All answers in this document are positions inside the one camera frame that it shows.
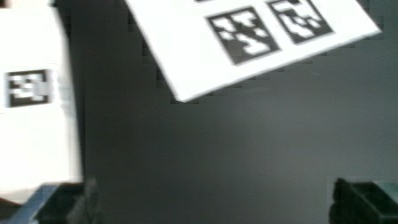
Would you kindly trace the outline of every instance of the black background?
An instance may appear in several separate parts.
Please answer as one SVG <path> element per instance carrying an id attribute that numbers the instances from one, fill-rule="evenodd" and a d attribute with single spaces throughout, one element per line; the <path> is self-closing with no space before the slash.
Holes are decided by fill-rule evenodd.
<path id="1" fill-rule="evenodd" d="M 325 224 L 336 177 L 398 182 L 398 2 L 361 4 L 384 34 L 180 104 L 125 2 L 59 0 L 107 223 Z"/>

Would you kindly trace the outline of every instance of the black square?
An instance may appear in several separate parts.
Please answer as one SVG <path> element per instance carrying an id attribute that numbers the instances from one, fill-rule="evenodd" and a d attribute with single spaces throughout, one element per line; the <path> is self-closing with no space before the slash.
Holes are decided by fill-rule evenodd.
<path id="1" fill-rule="evenodd" d="M 269 6 L 295 44 L 333 33 L 311 0 L 277 0 Z"/>
<path id="2" fill-rule="evenodd" d="M 253 7 L 210 16 L 208 22 L 235 64 L 279 50 Z"/>
<path id="3" fill-rule="evenodd" d="M 7 73 L 9 107 L 50 103 L 48 70 Z"/>

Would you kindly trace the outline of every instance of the white paper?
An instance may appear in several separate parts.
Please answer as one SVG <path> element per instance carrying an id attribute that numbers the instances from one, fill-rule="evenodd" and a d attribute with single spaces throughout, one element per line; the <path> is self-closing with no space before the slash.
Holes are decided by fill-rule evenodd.
<path id="1" fill-rule="evenodd" d="M 11 9 L 38 9 L 48 8 L 52 0 L 6 0 L 6 6 Z"/>
<path id="2" fill-rule="evenodd" d="M 23 203 L 46 182 L 80 182 L 64 32 L 50 7 L 0 10 L 0 197 Z"/>
<path id="3" fill-rule="evenodd" d="M 126 2 L 182 102 L 381 32 L 356 0 Z"/>

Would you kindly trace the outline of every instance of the black object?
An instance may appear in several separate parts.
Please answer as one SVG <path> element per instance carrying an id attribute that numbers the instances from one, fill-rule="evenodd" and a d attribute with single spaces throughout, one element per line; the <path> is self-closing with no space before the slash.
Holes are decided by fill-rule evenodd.
<path id="1" fill-rule="evenodd" d="M 50 103 L 50 92 L 43 90 L 43 93 L 36 93 L 36 89 L 43 88 L 50 89 L 50 80 L 48 80 L 48 70 L 34 70 L 34 71 L 18 71 L 7 74 L 9 77 L 9 107 L 32 106 L 38 104 Z"/>
<path id="2" fill-rule="evenodd" d="M 398 224 L 398 186 L 338 179 L 331 224 Z"/>
<path id="3" fill-rule="evenodd" d="M 235 19 L 235 16 L 242 13 L 253 15 L 253 19 L 247 19 L 253 26 L 247 26 L 242 21 L 238 22 Z M 229 21 L 233 29 L 226 24 L 217 24 L 217 21 Z M 265 27 L 253 7 L 210 16 L 208 23 L 235 65 L 279 51 L 269 28 Z M 258 52 L 251 52 L 247 48 L 253 41 L 265 47 Z"/>
<path id="4" fill-rule="evenodd" d="M 292 41 L 295 42 L 295 44 L 301 44 L 306 41 L 313 40 L 315 38 L 320 38 L 324 35 L 331 34 L 334 31 L 333 31 L 327 20 L 320 14 L 320 11 L 317 9 L 317 6 L 315 6 L 311 0 L 308 0 L 306 3 L 302 3 L 297 0 L 288 0 L 288 2 L 293 4 L 293 8 L 279 11 L 276 8 L 276 4 L 279 4 L 283 2 L 286 2 L 286 0 L 277 0 L 277 1 L 267 2 L 267 4 L 270 6 L 272 13 L 277 17 L 277 20 L 283 25 L 286 34 L 292 38 Z M 309 16 L 309 15 L 302 16 L 299 14 L 297 8 L 302 7 L 306 4 L 308 4 L 313 14 L 317 14 L 318 18 L 313 18 L 313 16 Z M 308 30 L 313 33 L 313 35 L 302 36 L 302 34 L 292 30 L 292 26 L 286 23 L 283 18 L 288 18 L 288 21 L 292 22 L 292 24 L 295 24 L 295 26 L 299 26 L 301 29 Z"/>
<path id="5" fill-rule="evenodd" d="M 98 188 L 87 184 L 43 185 L 7 224 L 102 224 Z"/>
<path id="6" fill-rule="evenodd" d="M 0 198 L 0 224 L 7 221 L 22 205 Z"/>

